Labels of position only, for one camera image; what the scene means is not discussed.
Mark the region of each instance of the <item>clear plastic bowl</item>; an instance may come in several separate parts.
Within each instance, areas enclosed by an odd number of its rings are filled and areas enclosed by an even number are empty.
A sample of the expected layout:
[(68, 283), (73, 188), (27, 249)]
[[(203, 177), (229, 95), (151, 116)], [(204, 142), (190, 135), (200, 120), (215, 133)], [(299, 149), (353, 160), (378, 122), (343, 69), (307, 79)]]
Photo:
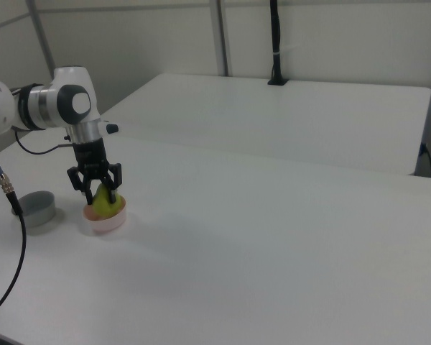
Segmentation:
[(94, 212), (92, 205), (83, 208), (83, 218), (95, 232), (108, 232), (118, 228), (126, 220), (126, 200), (121, 197), (120, 211), (110, 218), (103, 218)]

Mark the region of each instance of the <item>white wall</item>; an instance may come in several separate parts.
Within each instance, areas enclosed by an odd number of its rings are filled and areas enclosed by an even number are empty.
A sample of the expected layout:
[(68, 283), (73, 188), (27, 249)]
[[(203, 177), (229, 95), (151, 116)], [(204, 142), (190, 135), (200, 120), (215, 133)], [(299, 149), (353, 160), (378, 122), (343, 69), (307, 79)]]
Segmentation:
[[(344, 4), (322, 4), (329, 2)], [(359, 2), (364, 1), (296, 0), (293, 5), (280, 6), (284, 75), (302, 81), (431, 88), (431, 2), (349, 4)], [(320, 4), (294, 5), (297, 3)], [(268, 4), (267, 0), (226, 1), (231, 75), (269, 77), (272, 44)], [(431, 151), (431, 106), (425, 141)], [(428, 176), (425, 163), (426, 157), (421, 159), (418, 172)]]
[(87, 67), (101, 113), (160, 73), (219, 74), (208, 0), (36, 4), (56, 66)]
[[(50, 81), (25, 0), (0, 0), (0, 81), (10, 88)], [(13, 141), (2, 134), (0, 151)]]

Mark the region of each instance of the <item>white table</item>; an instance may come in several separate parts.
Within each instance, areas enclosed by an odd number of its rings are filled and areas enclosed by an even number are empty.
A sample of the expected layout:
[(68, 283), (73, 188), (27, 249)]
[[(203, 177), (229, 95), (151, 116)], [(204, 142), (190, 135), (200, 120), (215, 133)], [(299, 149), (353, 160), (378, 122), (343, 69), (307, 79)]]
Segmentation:
[(412, 174), (431, 90), (162, 74), (110, 109), (123, 135)]
[[(106, 147), (123, 164), (129, 213), (105, 236), (82, 222), (70, 149), (0, 154), (20, 196), (50, 190), (59, 208), (52, 231), (28, 238), (0, 334), (25, 345), (431, 345), (431, 179), (120, 136)], [(0, 296), (20, 244), (0, 191)]]

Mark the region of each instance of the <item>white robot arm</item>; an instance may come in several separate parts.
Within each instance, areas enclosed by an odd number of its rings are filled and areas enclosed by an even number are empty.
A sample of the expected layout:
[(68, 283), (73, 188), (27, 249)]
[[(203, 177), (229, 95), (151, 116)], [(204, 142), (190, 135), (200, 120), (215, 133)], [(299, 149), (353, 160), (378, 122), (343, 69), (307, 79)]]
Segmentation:
[(108, 188), (110, 202), (115, 202), (121, 165), (108, 163), (102, 136), (117, 132), (118, 127), (101, 121), (93, 83), (85, 68), (56, 68), (51, 84), (32, 84), (13, 92), (0, 82), (0, 133), (12, 127), (25, 131), (66, 128), (78, 162), (77, 167), (68, 170), (74, 189), (92, 204), (91, 181), (100, 180)]

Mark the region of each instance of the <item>plastic container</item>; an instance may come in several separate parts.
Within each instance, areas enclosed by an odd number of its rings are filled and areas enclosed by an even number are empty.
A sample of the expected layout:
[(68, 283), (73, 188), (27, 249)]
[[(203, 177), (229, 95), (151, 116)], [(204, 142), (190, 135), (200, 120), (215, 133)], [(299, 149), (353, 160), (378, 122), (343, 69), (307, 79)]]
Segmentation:
[(27, 228), (47, 223), (56, 214), (55, 196), (46, 190), (27, 194), (19, 199)]
[(118, 228), (126, 220), (126, 200), (121, 197), (120, 211), (110, 218), (103, 218), (93, 211), (91, 205), (83, 208), (83, 218), (88, 222), (93, 231), (104, 233)]

